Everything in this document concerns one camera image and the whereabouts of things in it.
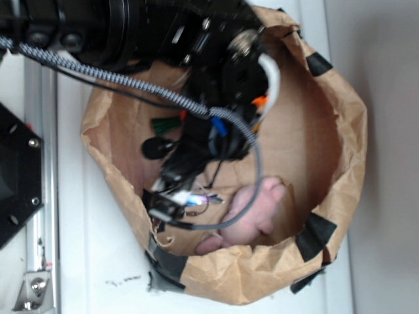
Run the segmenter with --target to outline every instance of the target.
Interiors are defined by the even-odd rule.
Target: plush pig
[[[222,222],[235,217],[249,202],[255,190],[254,185],[241,188],[233,198],[228,213]],[[213,234],[199,244],[195,253],[204,255],[232,245],[247,245],[261,233],[271,234],[274,231],[272,218],[278,211],[278,203],[285,193],[285,186],[276,177],[262,180],[261,191],[249,211],[235,224],[223,228],[219,234]]]

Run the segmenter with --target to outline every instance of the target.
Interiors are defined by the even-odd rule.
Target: brown paper bag
[[[229,304],[254,302],[332,262],[357,207],[365,172],[367,114],[362,100],[299,37],[299,26],[288,15],[254,10],[266,26],[263,39],[282,75],[280,98],[258,134],[264,175],[278,176],[287,186],[271,236],[194,256],[203,232],[153,229],[141,197],[161,164],[144,159],[139,148],[154,136],[150,119],[178,112],[94,90],[81,128],[84,145],[153,264],[155,285]],[[186,76],[185,69],[155,62],[136,78],[180,91]],[[179,130],[168,135],[179,136]],[[254,182],[253,165],[251,154],[224,163],[214,192],[226,204],[186,221],[219,222],[235,191]],[[205,182],[215,166],[210,164],[199,180]]]

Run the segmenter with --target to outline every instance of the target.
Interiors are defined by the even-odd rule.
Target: metal bracket
[[[0,249],[44,202],[43,140],[0,104]]]
[[[42,314],[53,306],[54,295],[50,272],[26,273],[12,314]]]

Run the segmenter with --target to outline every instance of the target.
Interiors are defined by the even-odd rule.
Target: gray cable
[[[12,39],[0,36],[0,48],[13,50],[15,47],[14,47],[14,43]],[[253,205],[261,189],[262,161],[261,161],[261,152],[260,152],[257,140],[256,140],[256,135],[252,132],[248,124],[242,119],[241,116],[237,115],[236,113],[226,108],[212,107],[209,109],[202,104],[199,104],[185,96],[179,95],[171,90],[167,90],[161,86],[144,82],[142,80],[137,80],[135,78],[127,77],[126,75],[121,75],[121,74],[113,73],[113,72],[106,71],[103,69],[91,67],[89,65],[77,63],[67,58],[60,57],[57,54],[53,54],[47,50],[34,48],[24,43],[19,44],[18,52],[31,59],[37,60],[39,63],[53,65],[56,67],[65,67],[66,69],[72,70],[74,72],[78,72],[80,74],[88,75],[96,79],[107,80],[115,84],[127,86],[127,87],[134,88],[137,90],[142,90],[144,92],[157,95],[164,99],[170,100],[172,103],[175,103],[179,105],[181,108],[186,109],[194,114],[210,116],[210,117],[217,116],[221,119],[224,119],[232,123],[234,126],[236,126],[239,129],[239,131],[243,134],[243,136],[249,142],[255,154],[256,183],[255,183],[255,191],[249,203],[234,218],[220,224],[190,225],[190,224],[184,224],[182,222],[176,222],[176,221],[173,221],[170,223],[172,223],[174,226],[180,226],[181,228],[188,228],[191,230],[221,229],[221,228],[230,226],[231,224],[234,224],[249,211],[250,207]]]

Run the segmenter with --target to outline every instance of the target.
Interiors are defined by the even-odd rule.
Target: microphone
[[[147,159],[162,159],[178,144],[163,137],[152,137],[142,144],[141,151]]]

